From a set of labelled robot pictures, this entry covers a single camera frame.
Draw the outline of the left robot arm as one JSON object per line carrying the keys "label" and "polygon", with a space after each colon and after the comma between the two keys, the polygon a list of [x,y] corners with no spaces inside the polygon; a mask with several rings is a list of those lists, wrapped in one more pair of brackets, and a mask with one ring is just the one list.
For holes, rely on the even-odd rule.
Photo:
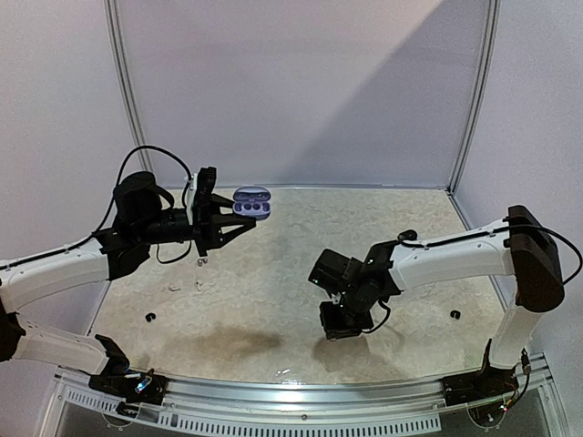
{"label": "left robot arm", "polygon": [[157,184],[151,172],[125,177],[113,190],[113,223],[88,241],[16,259],[1,268],[1,359],[32,360],[98,374],[116,395],[135,388],[128,359],[108,337],[81,336],[27,320],[20,310],[35,301],[90,283],[124,278],[148,260],[150,249],[190,242],[201,257],[253,229],[232,200],[214,193],[216,170],[202,168],[187,188],[184,205]]}

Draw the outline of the purple earbud charging case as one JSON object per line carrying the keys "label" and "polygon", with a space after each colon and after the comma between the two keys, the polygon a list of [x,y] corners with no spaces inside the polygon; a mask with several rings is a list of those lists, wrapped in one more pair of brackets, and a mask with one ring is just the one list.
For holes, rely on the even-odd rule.
{"label": "purple earbud charging case", "polygon": [[271,214],[271,193],[266,188],[240,187],[235,190],[232,199],[232,211],[238,216],[261,221],[267,219]]}

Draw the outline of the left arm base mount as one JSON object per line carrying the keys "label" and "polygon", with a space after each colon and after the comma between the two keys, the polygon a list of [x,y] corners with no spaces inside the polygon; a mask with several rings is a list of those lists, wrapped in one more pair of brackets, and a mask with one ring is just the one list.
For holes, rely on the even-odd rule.
{"label": "left arm base mount", "polygon": [[126,403],[162,404],[169,385],[168,377],[153,369],[132,370],[128,357],[112,339],[99,334],[95,339],[104,347],[107,362],[99,374],[90,376],[90,389],[124,398]]}

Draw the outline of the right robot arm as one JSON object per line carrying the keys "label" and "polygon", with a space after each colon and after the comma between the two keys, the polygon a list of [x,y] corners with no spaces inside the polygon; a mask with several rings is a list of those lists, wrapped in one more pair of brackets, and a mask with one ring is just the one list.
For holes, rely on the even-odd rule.
{"label": "right robot arm", "polygon": [[378,330],[372,307],[387,308],[405,291],[458,279],[513,278],[514,301],[486,348],[486,365],[471,378],[475,394],[489,397],[505,384],[541,317],[565,298],[557,247],[563,240],[516,205],[500,220],[440,239],[420,240],[407,230],[372,245],[362,260],[325,249],[308,280],[329,297],[320,305],[327,340],[340,340]]}

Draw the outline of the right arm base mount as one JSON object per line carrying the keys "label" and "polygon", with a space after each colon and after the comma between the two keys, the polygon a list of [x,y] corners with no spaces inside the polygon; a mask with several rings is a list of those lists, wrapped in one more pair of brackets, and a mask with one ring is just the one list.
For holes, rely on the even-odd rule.
{"label": "right arm base mount", "polygon": [[516,367],[495,368],[490,362],[489,353],[490,345],[487,345],[479,370],[447,376],[440,380],[446,406],[482,401],[511,392],[512,397],[502,407],[507,409],[521,399],[530,380],[531,365],[527,351],[523,349],[520,354],[522,371],[527,378],[523,389],[520,389]]}

